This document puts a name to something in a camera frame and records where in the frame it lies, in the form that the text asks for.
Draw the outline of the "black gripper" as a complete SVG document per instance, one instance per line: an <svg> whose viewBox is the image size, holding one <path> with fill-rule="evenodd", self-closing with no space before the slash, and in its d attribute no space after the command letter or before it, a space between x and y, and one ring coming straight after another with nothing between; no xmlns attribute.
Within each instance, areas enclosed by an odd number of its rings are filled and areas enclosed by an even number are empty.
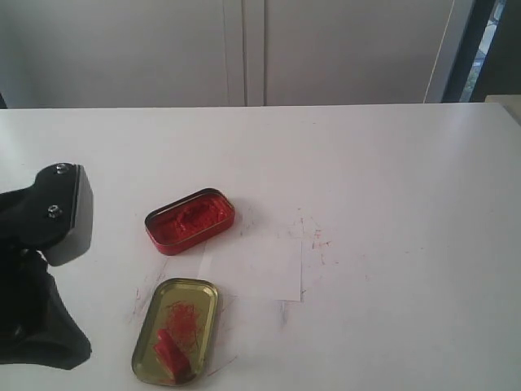
<svg viewBox="0 0 521 391"><path fill-rule="evenodd" d="M67 311L42 252L16 237L26 189L1 195L1 362L71 370L91 344Z"/></svg>

